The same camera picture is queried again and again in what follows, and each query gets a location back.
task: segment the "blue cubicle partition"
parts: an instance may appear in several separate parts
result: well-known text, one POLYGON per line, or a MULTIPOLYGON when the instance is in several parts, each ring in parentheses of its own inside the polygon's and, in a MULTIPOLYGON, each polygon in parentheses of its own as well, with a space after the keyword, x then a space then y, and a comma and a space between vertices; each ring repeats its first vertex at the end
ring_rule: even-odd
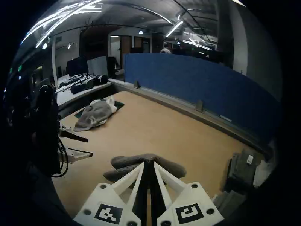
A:
POLYGON ((200 58, 159 53, 125 56, 125 80, 196 104, 269 142, 281 120, 280 103, 248 77, 200 58))

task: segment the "wooden table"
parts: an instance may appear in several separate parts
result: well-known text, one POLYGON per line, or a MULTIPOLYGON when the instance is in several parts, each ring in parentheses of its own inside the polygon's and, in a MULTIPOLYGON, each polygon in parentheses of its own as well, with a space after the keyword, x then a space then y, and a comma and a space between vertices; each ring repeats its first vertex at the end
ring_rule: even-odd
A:
MULTIPOLYGON (((186 168, 184 182, 198 181, 210 197, 219 193, 228 161, 234 152, 241 152, 245 146, 243 143, 130 92, 123 91, 113 96, 125 106, 106 124, 77 132, 88 138, 88 143, 62 140, 67 147, 94 153, 92 158, 70 165, 64 177, 53 178, 58 195, 72 217, 98 183, 109 183, 102 174, 113 169, 110 160, 115 156, 157 154, 186 168)), ((78 120, 74 114, 61 122, 73 128, 78 120)))

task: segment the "wooden door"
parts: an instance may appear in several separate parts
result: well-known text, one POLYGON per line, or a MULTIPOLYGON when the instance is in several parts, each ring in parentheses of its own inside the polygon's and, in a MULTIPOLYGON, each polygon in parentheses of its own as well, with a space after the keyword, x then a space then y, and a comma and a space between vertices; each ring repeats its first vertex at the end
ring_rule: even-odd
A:
POLYGON ((120 59, 121 59, 121 67, 124 69, 124 55, 131 52, 132 47, 132 37, 131 36, 121 36, 120 39, 120 59))
POLYGON ((134 47, 135 48, 142 48, 142 38, 136 37, 134 38, 134 47))

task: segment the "ceiling light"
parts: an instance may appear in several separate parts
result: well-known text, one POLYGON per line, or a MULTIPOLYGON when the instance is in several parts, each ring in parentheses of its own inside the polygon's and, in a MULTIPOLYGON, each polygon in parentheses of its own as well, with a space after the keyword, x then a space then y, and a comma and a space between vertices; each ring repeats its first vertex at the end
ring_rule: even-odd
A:
MULTIPOLYGON (((66 9, 75 8, 77 5, 78 5, 78 3, 74 3, 74 4, 65 6, 65 7, 63 7, 63 8, 61 8, 61 9, 57 10, 55 13, 49 15, 48 17, 43 18, 43 19, 40 20, 40 21, 38 21, 38 22, 32 27, 32 29, 35 28, 36 26, 38 26, 39 24, 41 24, 41 23, 43 23, 43 22, 45 22, 45 21, 47 21, 47 20, 49 20, 49 19, 51 19, 51 18, 53 18, 53 17, 59 15, 60 13, 62 13, 63 11, 65 11, 66 9)), ((95 6, 86 6, 86 7, 84 7, 84 9, 94 9, 94 8, 95 8, 95 6)))
POLYGON ((34 32, 35 32, 36 30, 38 30, 40 27, 43 27, 44 25, 48 24, 49 22, 52 22, 52 21, 57 20, 57 19, 59 19, 59 18, 62 18, 62 17, 64 17, 65 15, 67 15, 67 14, 66 14, 66 13, 60 14, 60 15, 58 15, 58 16, 56 16, 56 17, 53 17, 53 18, 49 19, 48 21, 46 21, 46 22, 44 22, 44 23, 41 23, 39 26, 37 26, 37 27, 31 29, 31 30, 27 33, 27 35, 25 36, 25 38, 23 39, 23 41, 21 42, 21 44, 25 41, 25 39, 27 39, 32 33, 34 33, 34 32))
POLYGON ((246 7, 246 6, 245 6, 244 4, 242 4, 239 0, 232 0, 232 1, 236 2, 237 4, 240 4, 240 5, 244 6, 244 7, 246 7))
POLYGON ((193 43, 193 42, 190 42, 190 41, 187 41, 187 40, 183 40, 184 43, 187 43, 187 44, 191 44, 191 45, 194 45, 194 46, 198 46, 198 47, 201 47, 203 49, 206 49, 206 50, 212 50, 211 48, 208 48, 206 46, 202 46, 200 44, 197 44, 197 43, 193 43))
POLYGON ((191 38, 189 38, 189 40, 193 43, 196 44, 195 41, 193 41, 191 38))
POLYGON ((53 32, 54 29, 56 29, 61 23, 63 23, 65 20, 67 20, 69 17, 71 17, 72 15, 76 14, 77 12, 79 12, 81 9, 83 9, 85 6, 91 6, 97 2, 101 2, 102 0, 91 0, 86 2, 85 4, 78 6, 76 9, 72 10, 70 13, 68 13, 66 16, 64 16, 63 18, 61 18, 59 21, 57 21, 38 41, 38 43, 36 44, 36 48, 38 48, 41 43, 43 42, 43 40, 45 38, 47 38, 49 36, 49 34, 51 32, 53 32))
POLYGON ((83 10, 83 11, 79 11, 75 14, 79 14, 79 13, 86 13, 86 12, 101 12, 101 10, 83 10))
POLYGON ((47 43, 44 43, 44 45, 42 46, 42 49, 46 49, 47 48, 47 43))
MULTIPOLYGON (((59 15, 57 15, 56 17, 53 17, 47 21, 45 21, 44 23, 36 26, 36 27, 33 27, 28 33, 27 35, 25 36, 25 38, 23 39, 23 41, 21 42, 21 44, 25 41, 25 39, 27 39, 32 33, 34 33, 36 30, 38 30, 40 27, 42 26, 45 26, 47 24, 49 24, 50 22, 54 21, 54 20, 57 20, 59 18, 62 18, 64 16, 66 16, 68 13, 70 13, 71 11, 67 11, 67 12, 64 12, 64 13, 61 13, 59 15)), ((79 14, 79 13, 89 13, 89 12, 101 12, 100 10, 83 10, 83 11, 80 11, 80 12, 77 12, 76 14, 79 14)))
POLYGON ((145 10, 147 10, 147 11, 150 11, 150 12, 156 14, 156 15, 158 15, 159 17, 163 18, 164 20, 166 20, 166 21, 167 21, 168 23, 170 23, 170 24, 174 24, 174 23, 171 22, 169 19, 167 19, 166 17, 162 16, 161 14, 159 14, 159 13, 153 11, 153 10, 150 10, 150 9, 145 8, 145 7, 143 7, 143 6, 141 6, 141 8, 142 8, 142 9, 145 9, 145 10))
POLYGON ((183 23, 183 21, 181 20, 175 26, 173 26, 173 28, 170 30, 170 32, 167 33, 166 37, 170 36, 170 34, 172 32, 174 32, 174 30, 177 29, 182 23, 183 23))

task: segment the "black cable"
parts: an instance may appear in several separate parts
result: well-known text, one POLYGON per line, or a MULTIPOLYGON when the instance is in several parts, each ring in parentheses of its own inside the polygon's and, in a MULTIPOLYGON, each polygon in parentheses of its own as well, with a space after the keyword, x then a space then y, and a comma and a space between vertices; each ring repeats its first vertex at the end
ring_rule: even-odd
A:
POLYGON ((62 151, 62 147, 61 146, 59 146, 59 151, 61 153, 61 160, 62 160, 61 167, 59 168, 59 171, 61 171, 63 169, 63 166, 64 166, 64 156, 63 156, 63 151, 62 151))
POLYGON ((52 177, 62 177, 62 176, 64 176, 64 175, 67 173, 68 168, 69 168, 69 160, 68 160, 68 155, 67 155, 66 148, 64 147, 63 142, 61 141, 60 138, 59 138, 59 142, 60 142, 60 144, 61 144, 62 150, 63 150, 64 153, 65 153, 67 165, 66 165, 65 171, 64 171, 62 174, 60 174, 60 175, 52 175, 52 177))

